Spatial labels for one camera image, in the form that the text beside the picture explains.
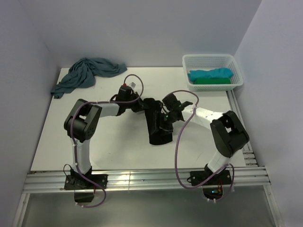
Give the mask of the black t shirt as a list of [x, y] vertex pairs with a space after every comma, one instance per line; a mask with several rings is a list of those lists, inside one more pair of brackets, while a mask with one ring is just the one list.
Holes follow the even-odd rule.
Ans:
[[143, 101], [147, 106], [144, 113], [148, 128], [149, 143], [159, 146], [172, 142], [172, 132], [166, 132], [160, 128], [162, 102], [154, 98], [145, 98]]

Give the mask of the white plastic basket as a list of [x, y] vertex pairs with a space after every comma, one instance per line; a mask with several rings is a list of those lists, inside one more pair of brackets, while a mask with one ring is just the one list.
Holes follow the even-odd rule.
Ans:
[[242, 86], [242, 73], [229, 54], [187, 54], [183, 70], [190, 91], [229, 91]]

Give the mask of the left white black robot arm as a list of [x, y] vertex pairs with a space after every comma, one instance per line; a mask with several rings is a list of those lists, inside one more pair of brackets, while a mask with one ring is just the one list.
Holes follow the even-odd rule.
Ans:
[[92, 165], [89, 158], [90, 139], [94, 135], [99, 118], [120, 116], [127, 109], [134, 113], [147, 105], [131, 86], [122, 85], [109, 101], [89, 102], [79, 99], [64, 122], [64, 129], [73, 146], [73, 164], [70, 182], [87, 189], [93, 184]]

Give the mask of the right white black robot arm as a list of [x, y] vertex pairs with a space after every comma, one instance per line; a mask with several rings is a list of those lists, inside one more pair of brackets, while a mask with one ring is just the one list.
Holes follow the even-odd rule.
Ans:
[[[221, 173], [227, 166], [231, 166], [234, 170], [230, 159], [249, 142], [249, 135], [235, 112], [221, 113], [198, 107], [198, 97], [195, 103], [189, 101], [181, 103], [177, 100], [175, 93], [176, 91], [166, 95], [162, 102], [168, 110], [164, 117], [165, 121], [170, 124], [177, 121], [184, 122], [178, 133], [175, 146], [174, 168], [177, 181], [186, 189], [194, 189], [205, 183], [216, 184], [221, 179]], [[178, 148], [182, 133], [189, 122], [209, 129], [216, 147], [215, 154], [205, 166], [205, 180], [191, 187], [182, 183], [178, 173]]]

